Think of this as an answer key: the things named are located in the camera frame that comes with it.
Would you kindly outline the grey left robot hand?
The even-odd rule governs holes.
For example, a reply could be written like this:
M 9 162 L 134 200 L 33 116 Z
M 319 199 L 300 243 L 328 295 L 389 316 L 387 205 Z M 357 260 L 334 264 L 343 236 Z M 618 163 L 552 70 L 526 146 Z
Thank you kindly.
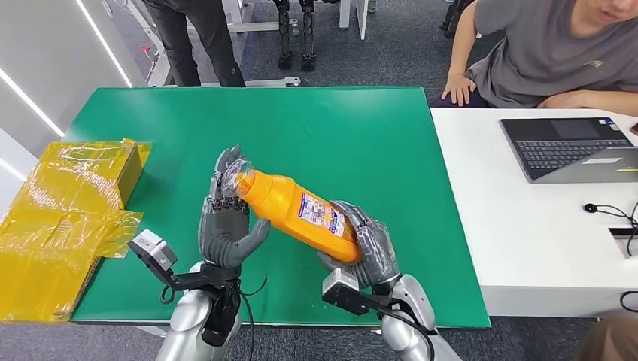
M 257 219 L 249 227 L 248 204 L 223 190 L 223 176 L 240 153 L 240 146 L 235 145 L 217 158 L 208 195 L 203 199 L 197 235 L 205 261 L 227 269 L 239 268 L 263 244 L 271 229 L 271 221 L 266 218 Z

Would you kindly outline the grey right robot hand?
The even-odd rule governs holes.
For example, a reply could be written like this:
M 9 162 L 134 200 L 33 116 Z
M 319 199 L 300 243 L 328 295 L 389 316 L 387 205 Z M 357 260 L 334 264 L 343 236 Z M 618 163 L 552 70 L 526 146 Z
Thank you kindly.
M 344 263 L 319 252 L 317 256 L 321 263 L 330 271 L 340 268 L 354 276 L 362 289 L 391 282 L 399 277 L 400 268 L 387 227 L 371 218 L 357 205 L 342 200 L 333 200 L 330 204 L 343 213 L 352 225 L 360 260 Z

